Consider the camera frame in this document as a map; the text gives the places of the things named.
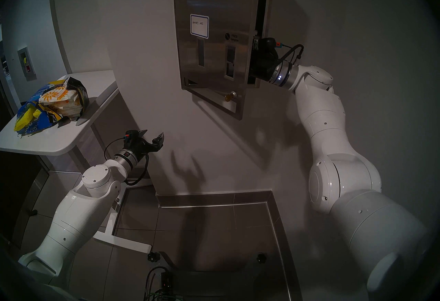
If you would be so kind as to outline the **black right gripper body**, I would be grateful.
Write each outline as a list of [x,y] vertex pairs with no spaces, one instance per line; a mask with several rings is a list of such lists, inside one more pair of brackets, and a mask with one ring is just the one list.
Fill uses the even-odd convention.
[[270,69],[278,59],[276,48],[252,49],[248,75],[269,82],[274,72],[274,69]]

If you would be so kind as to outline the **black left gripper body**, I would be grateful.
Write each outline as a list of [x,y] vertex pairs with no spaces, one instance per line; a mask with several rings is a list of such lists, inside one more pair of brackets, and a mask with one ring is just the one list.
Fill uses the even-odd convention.
[[158,152],[160,149],[154,149],[152,143],[147,142],[145,139],[139,136],[126,135],[125,136],[125,150],[130,151],[136,157],[137,160],[141,160],[151,152]]

